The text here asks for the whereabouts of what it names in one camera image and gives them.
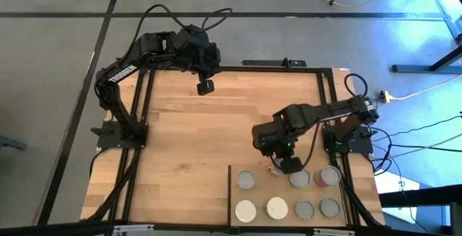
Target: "black metal frame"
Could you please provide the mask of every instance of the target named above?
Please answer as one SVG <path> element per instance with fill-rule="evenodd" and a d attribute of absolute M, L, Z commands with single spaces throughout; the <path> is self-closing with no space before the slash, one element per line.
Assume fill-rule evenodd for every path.
<path fill-rule="evenodd" d="M 295 73 L 307 73 L 307 74 L 316 74 L 316 79 L 318 82 L 318 90 L 319 90 L 319 95 L 320 95 L 320 100 L 321 104 L 326 104 L 327 99 L 326 99 L 326 91 L 324 87 L 324 81 L 323 78 L 327 78 L 328 80 L 328 85 L 329 85 L 329 93 L 331 95 L 331 100 L 337 101 L 336 98 L 336 91 L 335 91 L 335 86 L 334 86 L 334 76 L 332 74 L 332 69 L 326 69 L 326 68 L 305 68 L 305 67 L 282 67 L 282 66 L 262 66 L 261 64 L 256 64 L 256 66 L 223 66 L 222 67 L 223 71 L 247 71 L 247 72 L 295 72 Z M 149 105 L 149 99 L 152 91 L 152 84 L 154 83 L 154 72 L 149 75 L 149 82 L 147 84 L 147 96 L 144 98 L 144 107 L 143 107 L 143 115 L 141 119 L 146 119 L 147 117 L 147 109 Z M 136 83 L 135 87 L 135 95 L 134 95 L 134 102 L 133 106 L 131 109 L 131 114 L 136 112 L 136 108 L 134 106 L 138 105 L 138 102 L 135 100 L 139 99 L 139 91 L 141 90 L 142 84 L 142 77 L 143 74 L 139 75 L 138 82 Z M 345 178 L 346 182 L 350 184 L 351 187 L 353 187 L 353 182 L 352 182 L 352 176 L 351 176 L 351 170 L 349 168 L 349 163 L 348 163 L 348 156 L 346 154 L 343 154 L 341 156 L 342 158 L 342 163 L 345 166 Z M 122 174 L 123 170 L 125 169 L 126 165 L 126 157 L 123 158 L 121 157 L 121 161 L 119 162 L 119 170 L 118 174 Z M 219 225 L 207 225 L 207 224 L 164 224 L 164 225 L 159 225 L 156 224 L 156 230 L 159 230 L 160 228 L 164 228 L 166 230 L 192 230 L 192 231 L 207 231 L 207 232 L 227 232 L 229 234 L 240 234 L 243 232 L 293 232 L 293 233 L 313 233 L 314 227 L 232 227 L 231 226 L 231 166 L 228 166 L 228 213 L 227 213 L 227 225 L 224 226 L 219 226 Z M 134 190 L 134 178 L 131 178 L 130 181 L 128 182 L 127 186 L 127 194 L 125 198 L 125 204 L 123 208 L 123 214 L 122 214 L 122 220 L 127 220 L 128 219 L 128 213 L 130 209 L 130 203 L 131 203 L 131 197 L 133 196 L 133 190 Z M 359 214 L 357 210 L 353 207 L 353 205 L 350 204 L 350 206 L 347 206 L 347 196 L 346 192 L 343 188 L 343 186 L 340 187 L 341 190 L 341 195 L 344 200 L 344 205 L 347 208 L 344 208 L 345 213 L 346 213 L 346 223 L 348 225 L 360 225 L 359 221 Z M 117 209 L 117 203 L 114 203 L 112 206 L 112 209 L 110 210 L 112 213 L 115 213 Z M 349 218 L 349 212 L 348 209 L 352 210 L 352 220 L 350 221 Z"/>
<path fill-rule="evenodd" d="M 381 193 L 382 207 L 443 206 L 462 204 L 462 185 L 447 185 L 439 188 Z"/>
<path fill-rule="evenodd" d="M 298 68 L 298 67 L 267 67 L 267 66 L 223 66 L 223 71 L 249 71 L 249 72 L 295 72 L 295 73 L 307 73 L 307 74 L 316 74 L 317 82 L 318 82 L 318 89 L 320 94 L 321 103 L 326 102 L 326 91 L 324 87 L 323 78 L 327 78 L 328 85 L 329 85 L 329 92 L 331 95 L 332 101 L 337 101 L 336 98 L 336 91 L 334 86 L 334 77 L 332 74 L 332 69 L 319 69 L 319 68 Z M 147 91 L 146 96 L 144 98 L 143 110 L 141 120 L 146 121 L 147 113 L 149 109 L 149 102 L 152 93 L 152 85 L 154 83 L 154 73 L 155 70 L 151 70 L 149 74 L 149 83 L 147 84 Z M 141 86 L 143 85 L 143 77 L 144 72 L 140 72 L 138 77 L 138 82 L 136 83 L 135 93 L 134 93 L 134 101 L 132 102 L 132 109 L 131 114 L 136 115 L 136 109 L 139 104 L 139 93 L 141 91 Z M 0 230 L 3 235 L 64 235 L 66 229 L 75 230 L 78 235 L 93 235 L 93 232 L 105 233 L 109 235 L 109 231 L 111 226 L 121 225 L 121 224 L 128 224 L 128 215 L 130 210 L 131 198 L 133 196 L 134 184 L 135 184 L 135 176 L 137 171 L 137 165 L 140 158 L 141 149 L 135 149 L 134 156 L 135 158 L 135 171 L 133 177 L 130 178 L 130 181 L 127 185 L 127 194 L 125 198 L 125 202 L 123 205 L 123 213 L 122 213 L 122 220 L 109 220 L 109 221 L 89 221 L 89 222 L 80 222 L 80 223 L 72 223 L 72 224 L 54 224 L 38 227 L 23 227 L 23 228 L 10 228 Z M 121 155 L 121 161 L 119 162 L 119 170 L 118 170 L 118 179 L 120 179 L 119 174 L 123 173 L 123 170 L 126 166 L 126 159 L 128 156 L 128 149 L 123 149 L 123 154 Z M 344 164 L 345 170 L 345 183 L 350 183 L 351 187 L 353 186 L 351 171 L 348 165 L 348 156 L 343 154 L 341 156 L 342 162 Z M 331 157 L 331 162 L 336 164 L 336 157 Z M 227 225 L 208 225 L 208 224 L 151 224 L 151 230 L 181 230 L 181 231 L 205 231 L 205 232 L 225 232 L 228 234 L 240 234 L 244 232 L 273 232 L 273 233 L 305 233 L 307 235 L 312 235 L 315 231 L 319 230 L 319 227 L 232 227 L 231 226 L 231 167 L 228 166 L 228 217 L 227 217 Z M 346 205 L 347 202 L 345 201 L 345 192 L 343 186 L 341 186 L 341 195 L 344 198 L 344 204 Z M 113 204 L 110 209 L 110 217 L 112 217 L 116 213 L 117 203 Z M 398 230 L 388 230 L 385 228 L 377 228 L 377 227 L 362 227 L 359 223 L 359 215 L 357 210 L 354 210 L 350 206 L 352 210 L 352 220 L 350 220 L 348 211 L 346 209 L 346 227 L 327 227 L 328 230 L 354 230 L 356 235 L 370 235 L 370 233 L 375 233 L 376 235 L 421 235 L 416 232 L 404 232 Z"/>
<path fill-rule="evenodd" d="M 458 46 L 431 66 L 393 65 L 393 71 L 396 73 L 462 74 L 462 66 L 450 66 L 460 58 L 462 58 L 462 46 Z"/>

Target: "metal stand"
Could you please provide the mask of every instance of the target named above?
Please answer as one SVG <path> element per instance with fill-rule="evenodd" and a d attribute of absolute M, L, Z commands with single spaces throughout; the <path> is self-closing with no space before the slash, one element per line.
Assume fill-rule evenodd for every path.
<path fill-rule="evenodd" d="M 442 206 L 453 202 L 462 204 L 462 185 L 448 185 L 439 188 L 381 193 L 382 207 Z"/>
<path fill-rule="evenodd" d="M 443 232 L 462 235 L 462 185 L 448 185 L 393 193 L 379 194 L 382 207 L 450 206 L 450 227 Z"/>
<path fill-rule="evenodd" d="M 462 66 L 449 66 L 460 58 L 462 58 L 462 46 L 457 47 L 455 50 L 431 66 L 393 65 L 393 72 L 419 74 L 462 74 Z"/>

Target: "white label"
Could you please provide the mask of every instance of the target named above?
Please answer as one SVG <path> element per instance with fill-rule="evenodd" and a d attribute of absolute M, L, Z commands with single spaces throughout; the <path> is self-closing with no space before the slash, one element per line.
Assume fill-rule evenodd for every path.
<path fill-rule="evenodd" d="M 111 82 L 117 82 L 118 80 L 128 76 L 131 72 L 135 71 L 136 67 L 135 66 L 127 66 L 124 70 L 116 74 L 115 76 L 109 78 L 109 81 Z"/>

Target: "plug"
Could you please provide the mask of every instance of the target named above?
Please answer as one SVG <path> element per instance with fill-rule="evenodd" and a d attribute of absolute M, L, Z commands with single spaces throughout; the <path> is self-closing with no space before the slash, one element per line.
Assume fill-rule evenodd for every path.
<path fill-rule="evenodd" d="M 391 95 L 388 91 L 381 91 L 378 100 L 383 103 L 389 103 L 391 101 Z"/>

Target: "black cable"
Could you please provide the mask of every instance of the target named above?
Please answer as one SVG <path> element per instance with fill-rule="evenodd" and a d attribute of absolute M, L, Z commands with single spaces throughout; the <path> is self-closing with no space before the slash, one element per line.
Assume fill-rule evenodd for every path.
<path fill-rule="evenodd" d="M 374 147 L 377 147 L 379 149 L 382 149 L 384 152 L 386 152 L 386 150 L 384 150 L 383 148 L 379 147 L 379 146 L 376 146 L 373 144 Z M 396 168 L 398 169 L 398 174 L 399 174 L 399 185 L 401 187 L 401 192 L 403 193 L 403 196 L 404 198 L 409 201 L 409 199 L 407 198 L 406 194 L 404 193 L 404 188 L 403 188 L 403 176 L 401 175 L 401 169 L 399 168 L 398 166 L 398 163 L 396 163 L 395 159 L 394 158 L 391 158 L 391 161 L 393 161 L 393 163 L 395 163 L 396 165 Z M 420 223 L 418 223 L 418 221 L 416 219 L 413 218 L 412 216 L 412 210 L 411 210 L 411 207 L 409 207 L 409 213 L 411 215 L 411 219 L 416 222 L 417 225 L 419 225 L 425 232 L 428 232 L 427 229 L 425 229 L 425 227 L 423 227 Z"/>
<path fill-rule="evenodd" d="M 303 168 L 306 167 L 306 165 L 309 163 L 311 157 L 313 156 L 313 151 L 315 149 L 315 143 L 316 143 L 316 136 L 318 135 L 318 130 L 319 130 L 319 125 L 320 124 L 321 124 L 321 120 L 318 120 L 318 123 L 316 124 L 315 134 L 313 135 L 313 140 L 311 141 L 310 153 L 308 154 L 308 157 L 306 158 L 305 163 L 303 163 Z"/>
<path fill-rule="evenodd" d="M 92 161 L 91 161 L 91 163 L 90 163 L 90 178 L 92 177 L 93 164 L 95 163 L 95 160 L 98 158 L 99 155 L 101 155 L 102 153 L 104 153 L 106 150 L 108 150 L 108 148 L 101 149 L 101 150 L 92 158 Z"/>
<path fill-rule="evenodd" d="M 383 161 L 383 159 L 374 159 L 374 160 L 371 160 L 365 153 L 362 153 L 362 155 L 367 159 L 367 161 L 369 161 L 370 165 L 372 166 L 372 170 L 375 170 L 375 167 L 374 167 L 374 164 L 373 164 L 374 161 Z M 384 169 L 382 172 L 380 172 L 380 173 L 378 173 L 378 174 L 374 174 L 374 176 L 382 175 L 383 173 L 387 172 L 387 171 L 390 169 L 390 167 L 391 167 L 391 160 L 390 160 L 390 159 L 385 159 L 385 161 L 389 161 L 387 168 Z"/>
<path fill-rule="evenodd" d="M 378 99 L 377 98 L 370 98 L 372 101 L 375 101 L 375 110 L 378 111 Z"/>
<path fill-rule="evenodd" d="M 383 157 L 383 160 L 382 162 L 374 169 L 374 172 L 377 172 L 380 168 L 382 168 L 383 164 L 385 164 L 385 159 L 388 159 L 388 156 L 390 155 L 390 151 L 391 151 L 391 145 L 393 144 L 393 142 L 391 142 L 391 137 L 390 135 L 388 135 L 388 133 L 386 131 L 384 131 L 383 129 L 381 128 L 374 128 L 374 127 L 370 127 L 371 129 L 375 129 L 377 131 L 382 131 L 387 137 L 388 137 L 388 140 L 389 140 L 389 144 L 388 144 L 388 150 L 386 151 L 385 153 L 385 156 Z"/>
<path fill-rule="evenodd" d="M 391 160 L 390 160 L 390 159 L 385 159 L 385 161 L 388 161 L 388 166 L 387 166 L 387 168 L 384 169 L 382 172 L 380 172 L 380 173 L 378 173 L 378 174 L 374 174 L 374 176 L 382 175 L 383 173 L 387 172 L 387 171 L 390 169 L 391 164 L 392 164 L 392 163 L 391 163 Z"/>
<path fill-rule="evenodd" d="M 364 84 L 364 92 L 362 93 L 361 97 L 363 97 L 363 98 L 366 97 L 367 91 L 369 90 L 369 86 L 367 85 L 366 80 L 363 77 L 361 77 L 359 74 L 347 74 L 345 76 L 345 79 L 344 79 L 345 88 L 353 96 L 356 96 L 356 95 L 348 87 L 348 84 L 347 84 L 348 77 L 357 77 L 357 78 L 359 78 L 359 80 L 361 80 L 361 82 Z"/>
<path fill-rule="evenodd" d="M 433 126 L 436 126 L 436 125 L 438 125 L 438 124 L 445 123 L 445 122 L 447 122 L 447 121 L 451 121 L 451 120 L 457 119 L 457 118 L 462 118 L 462 115 L 457 115 L 457 116 L 454 116 L 454 117 L 449 118 L 449 119 L 447 119 L 447 120 L 438 121 L 437 123 L 433 123 L 433 124 L 430 124 L 430 125 L 427 125 L 427 126 L 423 126 L 423 127 L 420 127 L 420 128 L 411 128 L 411 129 L 408 130 L 408 131 L 400 131 L 400 132 L 397 132 L 397 133 L 395 133 L 395 134 L 391 134 L 390 136 L 396 136 L 396 135 L 399 135 L 399 134 L 407 134 L 407 133 L 412 132 L 412 131 L 419 131 L 419 130 L 421 130 L 421 129 L 433 127 Z M 380 139 L 376 139 L 376 140 L 374 140 L 373 142 L 380 141 L 380 140 L 382 140 L 382 139 L 384 139 L 384 138 L 386 138 L 386 136 L 384 136 L 384 137 L 382 137 L 382 138 L 380 138 Z"/>
<path fill-rule="evenodd" d="M 281 167 L 280 167 L 278 164 L 275 163 L 274 158 L 273 158 L 272 155 L 269 156 L 269 159 L 271 159 L 271 162 L 273 163 L 273 166 L 275 166 L 275 167 L 278 168 L 279 170 L 282 170 Z"/>
<path fill-rule="evenodd" d="M 128 50 L 125 52 L 125 54 L 124 54 L 121 58 L 118 59 L 119 62 L 120 62 L 120 61 L 123 61 L 123 60 L 130 54 L 131 49 L 133 49 L 133 46 L 135 45 L 136 39 L 138 38 L 138 34 L 139 34 L 140 29 L 141 29 L 141 26 L 143 25 L 144 18 L 146 18 L 146 16 L 149 14 L 150 11 L 152 11 L 153 9 L 155 9 L 155 8 L 157 8 L 157 7 L 163 8 L 163 9 L 167 12 L 167 14 L 168 14 L 178 25 L 180 25 L 180 27 L 185 28 L 185 29 L 188 29 L 188 27 L 185 26 L 177 17 L 175 17 L 175 15 L 173 15 L 173 13 L 172 13 L 164 4 L 154 4 L 154 5 L 152 5 L 151 7 L 149 7 L 149 8 L 144 12 L 143 16 L 141 16 L 141 19 L 139 20 L 138 26 L 136 27 L 136 30 L 135 30 L 135 36 L 133 37 L 133 40 L 131 41 L 130 46 L 128 47 Z M 214 24 L 208 26 L 207 28 L 204 28 L 204 25 L 205 25 L 206 21 L 207 21 L 210 17 L 216 15 L 217 13 L 224 12 L 224 11 L 229 11 L 229 12 L 228 12 L 225 16 L 223 16 L 223 18 L 221 18 L 221 20 L 219 20 L 218 22 L 216 22 L 216 23 L 214 23 Z M 217 10 L 217 11 L 215 11 L 215 12 L 212 12 L 209 16 L 207 16 L 207 17 L 205 18 L 205 20 L 202 22 L 202 28 L 201 28 L 200 30 L 191 30 L 191 29 L 189 29 L 189 30 L 191 30 L 191 31 L 193 31 L 193 32 L 205 32 L 205 31 L 207 31 L 207 30 L 210 30 L 210 29 L 212 29 L 212 28 L 214 28 L 214 27 L 220 25 L 220 24 L 221 24 L 225 19 L 227 19 L 231 14 L 232 14 L 232 9 L 231 9 L 231 8 L 219 9 L 219 10 Z M 98 99 L 100 99 L 100 95 L 99 95 L 99 93 L 97 92 L 97 88 L 96 88 L 97 83 L 98 83 L 98 82 L 95 82 L 95 94 L 96 94 L 96 96 L 98 97 Z"/>
<path fill-rule="evenodd" d="M 130 165 L 127 167 L 125 173 L 122 175 L 119 182 L 114 185 L 114 189 L 109 193 L 109 196 L 98 207 L 96 212 L 92 216 L 87 218 L 87 220 L 100 221 L 105 216 L 106 212 L 108 212 L 110 206 L 117 199 L 118 195 L 122 191 L 128 179 L 134 174 L 134 171 L 135 171 L 134 167 L 135 167 L 135 161 L 136 161 L 135 159 L 136 159 L 135 157 L 131 159 Z"/>
<path fill-rule="evenodd" d="M 341 179 L 343 181 L 346 181 L 343 175 L 341 175 Z M 361 217 L 364 219 L 367 226 L 382 227 L 383 225 L 381 225 L 380 222 L 378 222 L 374 218 L 374 216 L 366 209 L 364 204 L 361 202 L 361 199 L 359 199 L 358 195 L 354 192 L 353 188 L 348 183 L 344 183 L 344 185 L 345 191 L 348 194 L 350 202 L 352 202 L 355 205 L 357 211 L 359 212 L 359 214 L 361 214 Z"/>
<path fill-rule="evenodd" d="M 438 147 L 409 146 L 409 145 L 397 145 L 397 144 L 392 144 L 391 146 L 395 146 L 395 147 L 406 147 L 406 148 L 425 148 L 425 149 L 434 149 L 434 150 L 441 150 L 441 151 L 447 151 L 447 152 L 459 152 L 459 153 L 462 153 L 462 150 L 457 150 L 457 149 L 444 149 L 444 148 L 438 148 Z"/>
<path fill-rule="evenodd" d="M 204 28 L 204 27 L 205 27 L 205 22 L 207 22 L 207 20 L 208 20 L 210 17 L 212 17 L 212 16 L 214 16 L 214 15 L 220 13 L 220 12 L 226 12 L 226 11 L 229 11 L 229 12 L 228 12 L 225 16 L 223 16 L 223 18 L 221 18 L 221 20 L 219 20 L 217 23 L 214 23 L 214 24 L 212 24 L 212 25 L 210 25 L 210 26 Z M 209 16 L 207 16 L 207 17 L 204 19 L 204 21 L 202 22 L 202 26 L 201 26 L 202 30 L 201 30 L 201 32 L 210 30 L 210 29 L 212 29 L 212 28 L 214 28 L 214 27 L 220 25 L 220 24 L 221 24 L 225 19 L 227 19 L 231 14 L 232 14 L 232 9 L 231 9 L 231 8 L 219 9 L 219 10 L 217 10 L 217 11 L 212 12 L 212 13 L 211 13 Z"/>

